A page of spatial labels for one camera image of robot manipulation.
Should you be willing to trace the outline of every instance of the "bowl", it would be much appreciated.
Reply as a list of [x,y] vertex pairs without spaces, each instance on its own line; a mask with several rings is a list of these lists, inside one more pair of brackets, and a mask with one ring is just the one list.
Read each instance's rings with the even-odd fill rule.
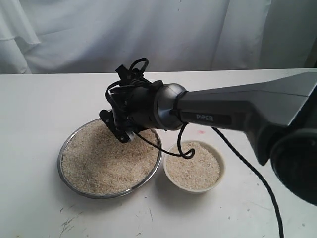
[[[223,175],[225,173],[225,163],[224,163],[224,159],[222,157],[222,155],[214,148],[212,147],[211,145],[207,144],[207,143],[204,143],[202,141],[198,141],[198,140],[185,140],[185,141],[182,141],[182,143],[184,142],[197,142],[201,145],[201,147],[203,147],[204,149],[208,150],[210,153],[212,153],[214,155],[214,157],[217,159],[219,165],[220,165],[220,175],[219,175],[219,178],[217,180],[217,182],[215,184],[213,184],[212,186],[208,187],[208,188],[204,188],[204,189],[189,189],[189,188],[186,188],[186,187],[183,187],[181,185],[179,185],[177,182],[175,182],[173,180],[173,178],[169,175],[168,173],[168,170],[167,170],[167,167],[166,167],[166,164],[167,164],[167,157],[168,157],[168,154],[165,154],[165,157],[164,157],[164,162],[163,162],[163,168],[164,168],[164,172],[166,174],[166,176],[168,177],[168,179],[175,185],[177,186],[179,189],[185,191],[185,192],[188,192],[188,193],[192,193],[192,194],[200,194],[200,193],[204,193],[204,192],[207,192],[215,187],[218,186],[218,184],[221,182],[221,180],[223,179]],[[177,144],[174,144],[173,146],[171,146],[169,148],[169,152],[171,152],[171,150],[177,146]]]
[[[121,197],[121,196],[124,196],[124,195],[127,195],[133,191],[135,191],[136,189],[138,189],[139,187],[141,187],[142,185],[144,185],[147,181],[150,180],[150,178],[154,175],[154,173],[157,171],[158,167],[159,167],[159,164],[161,162],[161,158],[162,158],[162,152],[159,151],[158,152],[158,157],[157,157],[157,161],[153,167],[153,169],[150,171],[150,173],[141,181],[139,182],[137,185],[125,190],[125,191],[122,191],[122,192],[119,192],[119,193],[114,193],[114,194],[101,194],[101,195],[97,195],[97,194],[93,194],[93,193],[88,193],[88,192],[83,192],[83,191],[80,191],[78,190],[77,188],[75,188],[69,181],[68,179],[66,178],[64,172],[63,172],[63,169],[62,169],[62,161],[63,161],[63,154],[64,154],[64,150],[65,148],[67,147],[68,143],[71,141],[71,139],[80,131],[82,130],[85,126],[87,126],[88,124],[92,123],[92,122],[95,122],[97,120],[101,120],[101,119],[96,119],[96,120],[93,120],[89,123],[86,123],[84,124],[82,127],[78,128],[76,131],[74,131],[69,137],[68,139],[64,142],[60,152],[59,152],[59,155],[58,155],[58,159],[57,159],[57,170],[58,170],[58,174],[61,178],[61,180],[71,189],[73,190],[74,192],[76,192],[77,194],[81,195],[81,196],[85,196],[85,197],[88,197],[88,198],[95,198],[95,199],[108,199],[108,198],[116,198],[116,197]],[[158,146],[160,148],[162,148],[162,143],[160,141],[160,138],[159,138],[159,135],[157,134],[157,132],[153,129],[151,129],[151,131],[154,133],[156,139],[157,139],[157,142],[158,142]]]

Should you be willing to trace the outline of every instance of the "uncooked rice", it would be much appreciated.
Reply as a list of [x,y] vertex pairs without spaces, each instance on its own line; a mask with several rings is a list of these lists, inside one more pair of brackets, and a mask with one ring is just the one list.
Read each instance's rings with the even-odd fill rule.
[[[166,168],[178,185],[182,187],[199,190],[214,185],[220,176],[220,165],[212,153],[203,148],[198,142],[182,143],[182,150],[195,149],[192,159],[174,157],[169,155],[166,161]],[[171,150],[178,153],[177,146]]]
[[[151,130],[140,134],[158,144]],[[154,168],[158,154],[156,148],[137,136],[130,143],[120,143],[101,120],[96,120],[69,141],[62,170],[81,192],[115,194],[141,182]]]

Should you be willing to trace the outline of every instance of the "robotic arm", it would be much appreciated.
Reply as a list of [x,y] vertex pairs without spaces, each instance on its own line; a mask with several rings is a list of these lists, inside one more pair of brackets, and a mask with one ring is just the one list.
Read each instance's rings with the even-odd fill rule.
[[[134,68],[140,62],[142,69]],[[147,64],[121,65],[120,81],[105,94],[112,110],[102,110],[100,118],[122,143],[134,132],[178,130],[184,123],[242,131],[261,165],[270,158],[282,183],[317,205],[317,73],[188,92],[179,84],[147,81]]]

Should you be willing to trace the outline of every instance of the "white curtain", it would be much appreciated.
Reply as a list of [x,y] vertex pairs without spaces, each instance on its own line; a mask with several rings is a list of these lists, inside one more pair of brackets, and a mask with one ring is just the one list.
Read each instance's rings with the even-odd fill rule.
[[114,72],[140,57],[148,71],[303,67],[317,34],[315,0],[20,3],[0,0],[1,73]]

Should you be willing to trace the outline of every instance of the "black cable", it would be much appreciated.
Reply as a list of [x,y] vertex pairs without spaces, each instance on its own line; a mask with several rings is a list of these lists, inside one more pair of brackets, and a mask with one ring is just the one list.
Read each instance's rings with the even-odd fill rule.
[[264,184],[264,186],[266,187],[272,203],[273,203],[273,207],[276,213],[276,219],[277,219],[277,224],[278,224],[278,230],[279,230],[279,237],[280,238],[284,238],[284,231],[283,231],[283,224],[282,224],[282,218],[281,218],[281,214],[279,212],[278,209],[278,205],[277,205],[277,201],[276,198],[274,196],[274,193],[271,189],[271,187],[268,185],[267,181],[265,180],[265,178],[260,174],[259,171],[256,170],[256,168],[254,168],[237,150],[236,148],[233,147],[233,145],[228,141],[228,139],[222,134],[222,132],[215,128],[212,127],[212,129],[223,139],[223,141],[227,144],[227,146],[232,150],[232,152],[239,157],[239,159],[246,165],[249,167],[250,170],[252,170],[252,172],[254,172],[256,174],[256,176],[259,177],[259,179],[261,180],[261,182]]
[[143,136],[141,136],[139,133],[135,133],[139,138],[141,138],[142,140],[144,140],[145,142],[147,142],[148,144],[152,145],[153,147],[157,148],[158,150],[166,153],[166,154],[169,154],[169,155],[172,155],[172,156],[176,156],[176,157],[183,157],[184,159],[191,159],[194,157],[195,155],[195,150],[192,148],[190,149],[189,151],[183,153],[182,151],[182,147],[181,147],[181,138],[182,138],[182,134],[184,132],[184,129],[185,127],[187,126],[187,123],[186,124],[183,124],[182,125],[182,128],[180,129],[179,131],[179,134],[178,134],[178,138],[177,138],[177,148],[178,148],[178,152],[179,154],[174,154],[174,153],[171,153],[167,150],[164,150],[160,147],[158,147],[157,145],[153,144],[152,142],[148,141],[146,138],[144,138]]

